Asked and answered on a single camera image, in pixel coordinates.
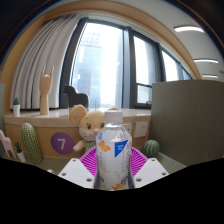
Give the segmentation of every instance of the white curtain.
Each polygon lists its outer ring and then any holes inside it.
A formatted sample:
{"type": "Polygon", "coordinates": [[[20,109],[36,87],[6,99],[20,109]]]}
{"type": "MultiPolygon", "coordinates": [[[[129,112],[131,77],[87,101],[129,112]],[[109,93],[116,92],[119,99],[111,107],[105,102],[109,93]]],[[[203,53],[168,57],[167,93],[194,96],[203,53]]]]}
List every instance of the white curtain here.
{"type": "Polygon", "coordinates": [[[48,95],[49,107],[59,107],[59,86],[65,53],[76,29],[80,15],[72,14],[49,20],[27,45],[17,65],[11,88],[10,108],[18,97],[21,109],[39,109],[39,80],[43,65],[50,74],[54,65],[52,89],[48,95]]]}

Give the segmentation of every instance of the bottle label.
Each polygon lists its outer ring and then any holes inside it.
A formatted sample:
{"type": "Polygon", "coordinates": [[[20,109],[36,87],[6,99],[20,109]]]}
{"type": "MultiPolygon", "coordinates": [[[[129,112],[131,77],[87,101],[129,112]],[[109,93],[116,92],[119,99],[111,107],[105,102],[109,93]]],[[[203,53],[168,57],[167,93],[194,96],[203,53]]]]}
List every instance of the bottle label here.
{"type": "Polygon", "coordinates": [[[96,153],[101,189],[128,189],[128,171],[131,155],[131,139],[105,142],[96,138],[96,153]]]}

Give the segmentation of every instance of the small bottle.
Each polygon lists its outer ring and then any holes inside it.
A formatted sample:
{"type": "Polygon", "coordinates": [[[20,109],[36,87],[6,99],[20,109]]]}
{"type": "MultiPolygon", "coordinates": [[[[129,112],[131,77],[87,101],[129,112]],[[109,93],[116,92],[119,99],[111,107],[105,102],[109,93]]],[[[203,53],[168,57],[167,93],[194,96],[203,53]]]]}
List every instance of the small bottle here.
{"type": "Polygon", "coordinates": [[[105,126],[96,136],[99,189],[128,189],[132,137],[122,126],[122,111],[105,111],[104,122],[105,126]]]}

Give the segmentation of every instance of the window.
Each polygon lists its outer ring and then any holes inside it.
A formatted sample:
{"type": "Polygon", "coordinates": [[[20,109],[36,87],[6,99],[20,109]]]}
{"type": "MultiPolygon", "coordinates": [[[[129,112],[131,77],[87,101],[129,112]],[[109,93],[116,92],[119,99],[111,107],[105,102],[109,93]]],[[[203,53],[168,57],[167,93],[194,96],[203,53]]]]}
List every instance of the window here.
{"type": "Polygon", "coordinates": [[[123,30],[88,23],[76,55],[71,85],[89,96],[89,107],[121,108],[123,79],[123,30]]]}
{"type": "Polygon", "coordinates": [[[182,68],[184,80],[191,80],[191,76],[182,68]]]}
{"type": "Polygon", "coordinates": [[[167,53],[162,51],[165,70],[166,70],[166,81],[178,80],[177,65],[174,59],[172,59],[167,53]]]}
{"type": "Polygon", "coordinates": [[[72,85],[89,96],[90,108],[100,99],[101,108],[150,109],[153,83],[190,77],[159,43],[129,26],[85,17],[76,30],[64,60],[60,91],[65,84],[72,85]]]}
{"type": "Polygon", "coordinates": [[[156,82],[154,46],[150,42],[134,36],[136,62],[136,105],[152,102],[152,83],[156,82]]]}

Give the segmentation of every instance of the wooden figure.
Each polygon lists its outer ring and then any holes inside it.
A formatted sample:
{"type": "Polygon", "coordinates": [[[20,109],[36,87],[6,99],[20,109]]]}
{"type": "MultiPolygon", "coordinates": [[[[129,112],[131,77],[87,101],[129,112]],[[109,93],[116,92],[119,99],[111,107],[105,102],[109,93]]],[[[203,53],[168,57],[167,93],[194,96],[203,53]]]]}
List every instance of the wooden figure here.
{"type": "Polygon", "coordinates": [[[46,65],[43,66],[41,71],[41,77],[40,77],[40,83],[39,83],[39,89],[41,94],[41,103],[40,103],[40,114],[41,115],[48,115],[49,114],[49,103],[48,103],[48,94],[51,91],[52,87],[52,76],[53,76],[53,70],[54,66],[51,68],[50,75],[44,75],[46,65]]]}
{"type": "Polygon", "coordinates": [[[2,130],[0,130],[0,140],[2,141],[7,156],[10,158],[10,154],[8,151],[11,151],[13,157],[16,158],[16,153],[13,149],[11,139],[9,137],[5,137],[2,130]]]}

